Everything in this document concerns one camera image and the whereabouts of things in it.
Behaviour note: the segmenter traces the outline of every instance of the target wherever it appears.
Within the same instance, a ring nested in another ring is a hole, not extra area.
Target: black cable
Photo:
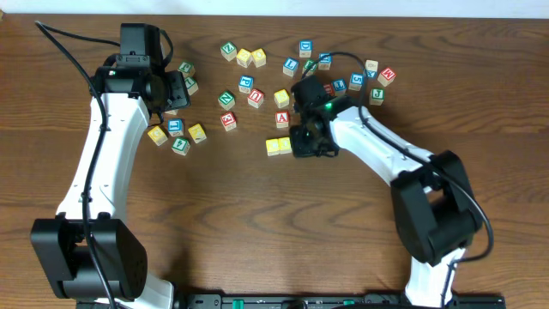
[[[81,39],[81,40],[86,40],[88,42],[104,43],[104,44],[110,44],[110,45],[114,45],[114,46],[120,46],[120,43],[115,42],[115,41],[111,41],[111,40],[108,40],[108,39],[89,38],[89,37],[85,37],[85,36],[81,36],[81,35],[77,35],[77,34],[67,33],[67,32],[64,32],[62,30],[56,29],[54,27],[50,27],[48,25],[45,25],[41,22],[39,22],[39,23],[46,30],[49,30],[53,33],[59,33],[59,34],[64,35],[64,36],[68,36],[68,37],[73,38],[73,39]]]
[[[106,128],[107,128],[107,119],[108,118],[106,116],[105,106],[103,105],[103,101],[101,100],[101,96],[99,95],[99,93],[95,89],[94,84],[90,80],[90,78],[87,75],[86,71],[82,68],[82,66],[78,63],[78,61],[76,61],[76,59],[74,57],[72,57],[72,55],[69,53],[69,51],[67,51],[63,47],[63,45],[61,45],[61,43],[59,43],[48,32],[48,29],[52,30],[53,28],[42,24],[40,21],[35,21],[34,23],[36,24],[36,27],[38,27],[38,29],[46,36],[46,38],[48,38],[53,43],[53,45],[55,45],[59,49],[59,51],[61,51],[61,53],[65,57],[67,57],[68,60],[70,60],[70,62],[76,67],[78,72],[80,72],[80,74],[84,77],[84,79],[86,80],[88,86],[90,87],[90,89],[92,91],[92,94],[94,95],[94,98],[97,100],[97,103],[98,103],[99,108],[100,108],[100,112],[101,112],[100,135],[99,135],[99,138],[97,139],[97,144],[95,145],[95,150],[94,150],[94,154],[92,155],[92,160],[89,163],[89,169],[87,170],[86,181],[84,183],[84,191],[81,194],[81,199],[82,199],[82,223],[83,223],[82,225],[84,226],[84,236],[86,238],[87,247],[89,249],[90,257],[92,258],[92,262],[94,263],[94,267],[97,270],[97,273],[100,277],[101,284],[103,285],[103,288],[105,289],[106,297],[109,300],[109,303],[111,304],[111,308],[116,309],[117,305],[116,305],[116,302],[114,300],[114,297],[112,296],[111,286],[109,285],[109,282],[106,279],[105,271],[103,271],[103,268],[101,267],[101,262],[99,261],[97,251],[95,250],[95,239],[94,239],[94,237],[93,237],[93,235],[90,231],[90,226],[89,226],[89,200],[90,200],[89,190],[90,190],[90,185],[92,183],[92,177],[94,176],[95,166],[97,165],[97,160],[99,159],[101,145],[103,144],[103,140],[105,139],[105,133],[106,133]],[[52,32],[60,33],[60,34],[63,34],[63,35],[70,34],[70,33],[63,33],[62,31],[57,30],[57,29],[55,29],[55,31],[52,30]],[[75,37],[74,34],[70,34],[70,35],[67,35],[67,36],[69,36],[71,38]],[[103,41],[102,43],[110,42],[110,41],[104,41],[104,40],[99,40],[99,39],[89,39],[89,38],[86,38],[86,40],[93,41],[93,42]]]
[[[472,194],[469,193],[467,190],[465,190],[463,185],[461,185],[456,179],[454,179],[452,176],[448,175],[445,171],[441,170],[440,168],[435,167],[430,162],[424,161],[422,158],[419,158],[415,154],[410,153],[407,149],[401,147],[396,142],[393,142],[389,137],[385,136],[383,133],[381,133],[376,128],[374,128],[373,125],[370,124],[369,119],[364,116],[363,111],[362,111],[362,102],[365,100],[365,93],[366,93],[366,87],[367,87],[368,79],[366,78],[365,66],[364,66],[364,64],[363,64],[363,62],[360,58],[358,58],[356,55],[353,55],[353,54],[348,53],[348,52],[340,52],[340,51],[331,52],[327,55],[324,55],[324,56],[320,57],[318,60],[313,62],[313,65],[311,65],[303,73],[303,75],[301,76],[301,79],[304,79],[305,75],[309,71],[309,69],[312,68],[315,64],[317,64],[320,60],[322,60],[326,57],[329,57],[329,56],[334,56],[334,55],[342,55],[342,56],[348,56],[350,58],[354,58],[355,60],[357,60],[359,62],[359,66],[362,69],[362,80],[364,82],[363,82],[363,87],[360,89],[360,95],[359,95],[359,117],[360,117],[360,120],[362,121],[362,124],[366,128],[368,128],[375,136],[377,136],[382,141],[386,142],[389,146],[395,148],[396,150],[398,150],[400,153],[402,153],[406,157],[412,159],[413,161],[418,162],[419,164],[421,164],[421,166],[423,166],[423,167],[429,169],[430,171],[432,171],[433,173],[437,174],[442,180],[448,182],[450,185],[453,185],[458,191],[463,193],[463,195],[465,195],[467,197],[467,199],[473,204],[476,211],[478,212],[478,214],[482,218],[482,221],[486,225],[486,233],[488,235],[488,244],[486,246],[486,249],[479,255],[472,256],[472,257],[458,258],[456,260],[451,261],[448,264],[449,269],[448,269],[448,273],[446,275],[446,279],[444,281],[443,292],[441,294],[441,308],[444,308],[444,306],[445,306],[444,299],[445,299],[445,295],[448,292],[448,288],[449,288],[449,279],[451,277],[452,272],[455,270],[455,265],[458,264],[458,263],[468,263],[468,262],[481,260],[482,258],[486,258],[492,252],[492,249],[494,247],[494,233],[493,233],[493,229],[492,229],[492,224],[490,224],[490,220],[486,216],[486,213],[484,212],[482,207],[480,207],[479,203],[477,203],[477,201],[474,199]]]

